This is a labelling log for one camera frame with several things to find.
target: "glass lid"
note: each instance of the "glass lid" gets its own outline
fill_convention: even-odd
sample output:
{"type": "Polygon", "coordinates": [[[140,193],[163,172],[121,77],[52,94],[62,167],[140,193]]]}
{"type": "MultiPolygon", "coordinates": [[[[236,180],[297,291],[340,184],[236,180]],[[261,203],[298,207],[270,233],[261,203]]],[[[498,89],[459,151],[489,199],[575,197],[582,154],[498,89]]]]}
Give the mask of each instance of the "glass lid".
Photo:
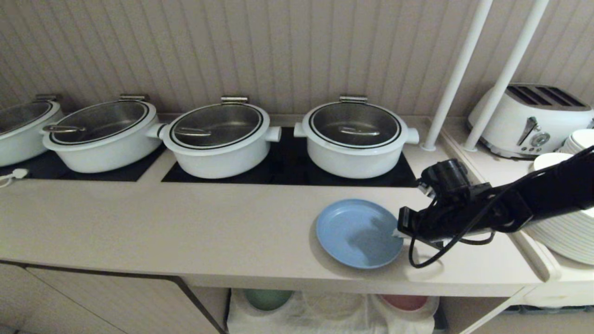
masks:
{"type": "Polygon", "coordinates": [[[314,112],[310,127],[323,139],[349,147],[375,147],[400,135],[392,114],[364,103],[334,103],[314,112]]]}
{"type": "Polygon", "coordinates": [[[47,102],[33,102],[0,110],[0,135],[23,127],[52,109],[47,102]]]}
{"type": "Polygon", "coordinates": [[[148,111],[148,107],[135,101],[102,103],[79,110],[46,130],[61,143],[88,143],[133,127],[146,117],[148,111]]]}
{"type": "Polygon", "coordinates": [[[249,137],[261,124],[262,115],[255,108],[214,105],[189,112],[175,124],[171,136],[182,146],[212,149],[249,137]]]}

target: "lid hinge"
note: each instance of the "lid hinge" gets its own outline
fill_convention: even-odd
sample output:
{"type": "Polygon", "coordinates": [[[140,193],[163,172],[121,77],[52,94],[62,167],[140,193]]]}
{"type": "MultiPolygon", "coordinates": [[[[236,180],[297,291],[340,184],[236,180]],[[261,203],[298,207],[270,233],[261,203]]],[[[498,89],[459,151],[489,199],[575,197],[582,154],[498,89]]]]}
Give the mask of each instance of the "lid hinge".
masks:
{"type": "Polygon", "coordinates": [[[345,96],[345,95],[341,95],[340,96],[340,101],[341,102],[346,102],[346,103],[367,103],[367,97],[364,95],[360,95],[360,96],[345,96]]]}
{"type": "Polygon", "coordinates": [[[224,105],[243,105],[249,103],[247,96],[221,96],[221,104],[224,105]]]}
{"type": "Polygon", "coordinates": [[[60,94],[35,94],[35,100],[33,102],[47,102],[61,100],[62,95],[60,94]]]}
{"type": "Polygon", "coordinates": [[[120,101],[148,101],[149,96],[147,94],[120,94],[120,101]]]}

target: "shelf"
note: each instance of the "shelf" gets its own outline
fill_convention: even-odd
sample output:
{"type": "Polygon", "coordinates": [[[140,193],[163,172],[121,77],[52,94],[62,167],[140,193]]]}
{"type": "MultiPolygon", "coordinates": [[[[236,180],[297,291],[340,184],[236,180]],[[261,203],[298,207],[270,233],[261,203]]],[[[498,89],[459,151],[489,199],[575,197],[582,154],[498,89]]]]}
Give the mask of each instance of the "shelf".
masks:
{"type": "MultiPolygon", "coordinates": [[[[426,118],[407,118],[424,137],[426,118]]],[[[413,172],[450,157],[405,146],[413,172]]],[[[172,184],[165,152],[138,182],[24,180],[0,191],[0,259],[113,272],[182,276],[196,286],[509,297],[541,280],[509,236],[457,245],[439,263],[401,256],[377,270],[348,268],[319,245],[314,222],[329,204],[361,198],[395,215],[430,199],[414,188],[172,184]]],[[[420,258],[435,250],[418,244],[420,258]]]]}

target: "white pole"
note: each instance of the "white pole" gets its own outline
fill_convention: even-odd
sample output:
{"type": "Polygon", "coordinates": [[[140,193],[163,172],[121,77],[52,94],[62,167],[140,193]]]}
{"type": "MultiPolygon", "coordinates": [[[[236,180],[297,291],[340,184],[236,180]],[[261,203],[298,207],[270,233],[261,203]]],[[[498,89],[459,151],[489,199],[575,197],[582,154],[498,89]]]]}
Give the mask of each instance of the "white pole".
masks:
{"type": "Polygon", "coordinates": [[[510,57],[507,59],[507,62],[505,63],[505,66],[503,67],[503,70],[501,71],[495,86],[491,90],[491,95],[487,99],[481,115],[476,121],[474,128],[470,132],[470,135],[464,144],[465,150],[476,150],[476,142],[481,137],[487,123],[489,123],[491,116],[493,116],[493,112],[495,112],[495,108],[499,104],[505,89],[510,84],[511,78],[516,72],[520,61],[522,60],[522,56],[528,48],[528,44],[530,43],[530,40],[536,31],[536,27],[538,26],[538,23],[540,22],[548,3],[549,0],[535,0],[532,4],[532,9],[530,10],[530,14],[526,19],[526,22],[524,23],[522,32],[520,32],[518,41],[516,42],[514,49],[511,51],[510,57]]]}
{"type": "Polygon", "coordinates": [[[458,62],[456,63],[456,67],[454,67],[454,71],[451,73],[450,82],[448,82],[445,87],[440,105],[437,107],[433,123],[427,134],[427,139],[424,144],[421,145],[421,148],[426,151],[435,150],[435,141],[441,131],[441,127],[444,125],[447,113],[450,111],[451,103],[456,96],[458,87],[460,87],[460,82],[462,82],[462,78],[464,77],[468,63],[470,62],[470,57],[472,57],[476,43],[481,36],[481,31],[485,25],[486,18],[489,15],[492,3],[493,0],[481,0],[476,7],[475,16],[472,18],[472,23],[468,28],[468,35],[466,36],[466,40],[460,51],[458,62]]]}

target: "white pot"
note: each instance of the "white pot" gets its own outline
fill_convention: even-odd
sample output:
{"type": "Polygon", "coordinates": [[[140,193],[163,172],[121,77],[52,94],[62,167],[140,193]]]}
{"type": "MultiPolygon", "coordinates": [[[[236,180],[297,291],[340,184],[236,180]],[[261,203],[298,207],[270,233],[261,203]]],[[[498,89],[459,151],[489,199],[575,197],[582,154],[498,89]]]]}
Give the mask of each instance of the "white pot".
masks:
{"type": "Polygon", "coordinates": [[[241,105],[259,113],[260,122],[251,133],[230,143],[210,147],[184,145],[174,132],[179,122],[192,113],[203,112],[206,108],[219,108],[221,105],[205,106],[187,112],[169,125],[155,126],[152,135],[163,140],[165,146],[173,151],[181,168],[190,175],[218,179],[241,174],[262,162],[268,155],[270,142],[280,141],[281,136],[280,127],[269,127],[270,118],[266,111],[246,103],[241,105]]]}
{"type": "Polygon", "coordinates": [[[48,109],[43,115],[22,127],[0,135],[0,167],[31,159],[47,151],[42,144],[43,135],[40,131],[45,125],[58,121],[64,115],[60,104],[56,102],[36,103],[48,104],[48,109]]]}
{"type": "MultiPolygon", "coordinates": [[[[134,163],[157,149],[161,141],[147,134],[159,122],[156,108],[147,102],[133,102],[142,104],[145,112],[140,119],[122,131],[97,140],[72,144],[62,143],[56,140],[54,134],[46,133],[43,136],[43,145],[56,151],[68,168],[79,173],[106,172],[134,163]]],[[[58,125],[76,113],[109,103],[114,102],[81,109],[62,119],[58,125]]]]}
{"type": "Polygon", "coordinates": [[[408,128],[406,123],[391,111],[379,106],[363,103],[365,106],[381,109],[398,123],[400,131],[386,141],[386,144],[375,146],[347,147],[329,138],[324,138],[314,131],[310,124],[313,114],[326,106],[339,102],[327,103],[309,111],[302,123],[295,124],[293,135],[307,138],[307,152],[311,160],[321,169],[345,178],[365,179],[377,177],[390,171],[407,144],[418,144],[419,133],[408,128]]]}

